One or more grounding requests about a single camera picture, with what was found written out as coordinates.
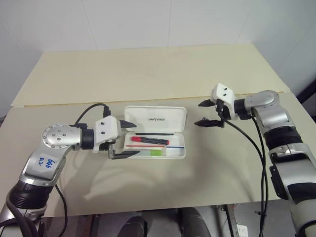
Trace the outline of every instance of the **green eraser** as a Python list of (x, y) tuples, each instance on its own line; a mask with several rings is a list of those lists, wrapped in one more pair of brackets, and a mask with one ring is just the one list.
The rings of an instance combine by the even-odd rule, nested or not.
[(162, 150), (150, 150), (150, 155), (154, 157), (161, 157), (162, 156)]

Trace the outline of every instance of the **white tabletop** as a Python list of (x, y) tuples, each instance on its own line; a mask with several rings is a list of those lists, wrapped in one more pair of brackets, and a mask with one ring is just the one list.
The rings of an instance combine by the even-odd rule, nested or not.
[[(127, 105), (184, 106), (187, 155), (182, 160), (108, 160), (107, 154), (70, 152), (59, 180), (69, 215), (123, 212), (185, 206), (215, 205), (260, 200), (261, 164), (252, 145), (236, 130), (194, 125), (203, 116), (216, 119), (214, 108), (201, 108), (204, 98), (109, 103), (112, 115), (123, 118)], [(297, 129), (316, 155), (316, 126), (290, 93), (280, 94)], [(86, 105), (12, 108), (0, 128), (0, 203), (17, 182), (28, 155), (37, 148), (42, 130), (56, 122), (73, 124)], [(89, 126), (102, 117), (91, 110), (82, 120)], [(236, 121), (258, 143), (252, 121)], [(123, 139), (116, 148), (122, 148)], [(268, 158), (267, 167), (271, 165)], [(270, 199), (276, 199), (269, 181)], [(60, 197), (53, 190), (46, 216), (63, 215)]]
[(12, 106), (289, 91), (252, 44), (46, 52)]

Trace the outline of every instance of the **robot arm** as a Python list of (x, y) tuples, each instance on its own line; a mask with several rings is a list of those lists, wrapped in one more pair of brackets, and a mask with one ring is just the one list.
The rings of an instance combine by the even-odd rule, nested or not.
[[(8, 195), (0, 213), (2, 228), (4, 223), (16, 218), (10, 208), (12, 205), (31, 221), (43, 217), (49, 194), (61, 174), (69, 151), (80, 148), (93, 150), (94, 153), (109, 151), (110, 159), (127, 158), (138, 153), (139, 151), (124, 151), (116, 154), (114, 150), (114, 143), (120, 137), (121, 128), (135, 126), (133, 123), (107, 115), (97, 121), (93, 129), (87, 129), (84, 123), (56, 123), (47, 127), (41, 135), (39, 147), (28, 158), (19, 181)], [(0, 229), (0, 236), (3, 234), (3, 230)]]
[[(302, 142), (288, 112), (274, 91), (261, 91), (236, 100), (233, 91), (218, 84), (209, 100), (199, 106), (216, 106), (225, 119), (257, 118), (269, 148), (271, 179), (278, 197), (289, 200), (298, 236), (316, 234), (316, 160)], [(224, 127), (224, 121), (202, 119), (199, 126)]]

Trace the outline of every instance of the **open case lid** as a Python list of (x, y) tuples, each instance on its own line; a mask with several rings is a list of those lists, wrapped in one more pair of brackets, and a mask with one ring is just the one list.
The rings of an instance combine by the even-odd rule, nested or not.
[(125, 120), (137, 127), (128, 131), (143, 133), (182, 132), (186, 123), (187, 110), (170, 106), (126, 106)]

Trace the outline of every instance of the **blue line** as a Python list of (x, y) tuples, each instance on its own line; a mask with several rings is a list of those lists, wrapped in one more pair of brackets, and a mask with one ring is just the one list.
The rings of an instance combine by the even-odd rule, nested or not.
[(184, 147), (166, 147), (166, 148), (182, 148), (182, 149), (184, 149)]

